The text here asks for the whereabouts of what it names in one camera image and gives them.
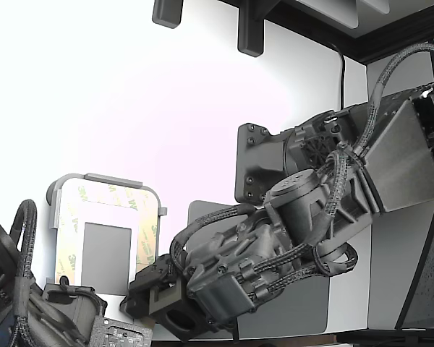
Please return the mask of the idle grey gripper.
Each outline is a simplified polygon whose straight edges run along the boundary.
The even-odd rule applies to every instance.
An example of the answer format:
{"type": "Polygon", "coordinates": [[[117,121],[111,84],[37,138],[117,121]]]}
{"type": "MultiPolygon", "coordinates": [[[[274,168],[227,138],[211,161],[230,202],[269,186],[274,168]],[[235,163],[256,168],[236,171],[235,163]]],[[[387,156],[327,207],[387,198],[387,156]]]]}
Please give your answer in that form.
{"type": "MultiPolygon", "coordinates": [[[[43,298],[54,308],[65,314],[89,341],[90,347],[150,347],[153,331],[103,317],[107,302],[93,287],[46,284],[43,298]]],[[[149,315],[149,291],[129,292],[119,305],[121,312],[132,319],[149,315]]]]}

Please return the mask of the dark grey printed gripper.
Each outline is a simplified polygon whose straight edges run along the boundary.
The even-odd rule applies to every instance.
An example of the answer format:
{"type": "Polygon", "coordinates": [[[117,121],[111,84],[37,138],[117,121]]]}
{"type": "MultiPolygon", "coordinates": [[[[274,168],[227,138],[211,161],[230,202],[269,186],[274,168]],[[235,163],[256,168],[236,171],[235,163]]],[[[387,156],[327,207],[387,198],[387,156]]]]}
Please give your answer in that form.
{"type": "MultiPolygon", "coordinates": [[[[255,272],[256,264],[293,248],[285,228],[275,227],[267,216],[251,217],[216,233],[187,255],[187,295],[203,311],[208,329],[231,330],[241,315],[280,296],[284,289],[269,291],[268,285],[293,270],[291,264],[255,272]]],[[[135,274],[129,292],[149,291],[154,286],[176,283],[182,274],[170,254],[135,274]]]]}

